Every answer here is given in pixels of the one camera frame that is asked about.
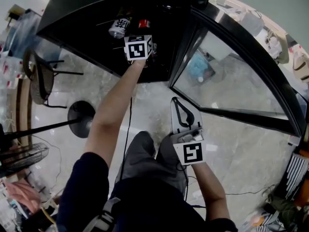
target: marble floor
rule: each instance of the marble floor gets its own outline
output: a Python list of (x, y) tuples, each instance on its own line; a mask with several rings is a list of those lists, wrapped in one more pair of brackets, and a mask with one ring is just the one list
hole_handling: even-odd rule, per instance
[[(49, 99), (50, 105), (70, 107), (74, 102), (84, 100), (96, 109), (119, 79), (67, 51), (61, 52), (60, 59), (65, 60), (59, 64), (60, 70), (83, 71), (84, 76), (55, 77)], [(173, 96), (175, 94), (167, 88), (166, 83), (137, 85), (133, 96), (129, 143), (143, 130), (152, 135), (156, 146), (160, 143), (171, 129), (170, 100)], [(31, 126), (36, 128), (66, 121), (67, 112), (67, 109), (33, 104)], [(287, 135), (212, 115), (203, 114), (202, 117), (204, 138), (208, 144), (215, 145), (207, 151), (207, 163), (223, 184), (227, 194), (256, 192), (280, 181), (293, 150), (287, 144)], [(110, 191), (121, 164), (128, 119), (127, 110), (110, 168)], [(68, 126), (36, 135), (60, 149), (51, 146), (48, 156), (31, 167), (34, 176), (39, 178), (53, 195), (64, 188), (74, 163), (83, 153), (86, 139), (76, 137)], [(42, 140), (33, 137), (33, 142)], [(191, 167), (188, 167), (188, 175), (194, 176)], [(240, 227), (246, 216), (263, 200), (262, 192), (228, 195), (228, 208), (236, 225)], [(187, 201), (190, 204), (204, 205), (194, 178), (189, 178)], [(197, 211), (205, 216), (204, 209)]]

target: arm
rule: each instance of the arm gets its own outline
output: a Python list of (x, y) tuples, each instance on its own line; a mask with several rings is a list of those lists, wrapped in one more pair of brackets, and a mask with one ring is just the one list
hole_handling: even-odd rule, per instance
[(193, 164), (192, 168), (197, 177), (198, 185), (203, 194), (207, 210), (207, 220), (217, 218), (230, 219), (228, 213), (225, 191), (218, 178), (214, 175), (207, 163)]
[(112, 162), (122, 120), (145, 62), (134, 61), (103, 99), (93, 119), (84, 151), (101, 156), (108, 167)]

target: black chair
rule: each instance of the black chair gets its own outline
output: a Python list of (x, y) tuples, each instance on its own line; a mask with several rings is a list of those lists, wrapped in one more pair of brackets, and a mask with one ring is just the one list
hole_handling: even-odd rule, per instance
[(54, 77), (58, 74), (83, 75), (84, 73), (56, 71), (50, 65), (51, 63), (59, 62), (64, 61), (45, 61), (34, 50), (28, 48), (25, 51), (23, 69), (26, 76), (31, 80), (30, 94), (36, 104), (47, 107), (67, 108), (66, 106), (50, 106), (48, 103), (48, 97), (54, 85)]

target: pink cloth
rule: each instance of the pink cloth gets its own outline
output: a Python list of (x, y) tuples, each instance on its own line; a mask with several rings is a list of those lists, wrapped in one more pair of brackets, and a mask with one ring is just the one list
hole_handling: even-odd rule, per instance
[(40, 209), (41, 198), (37, 190), (33, 189), (27, 181), (21, 179), (10, 183), (4, 181), (10, 198), (15, 199), (19, 203), (25, 205), (31, 213), (36, 213)]

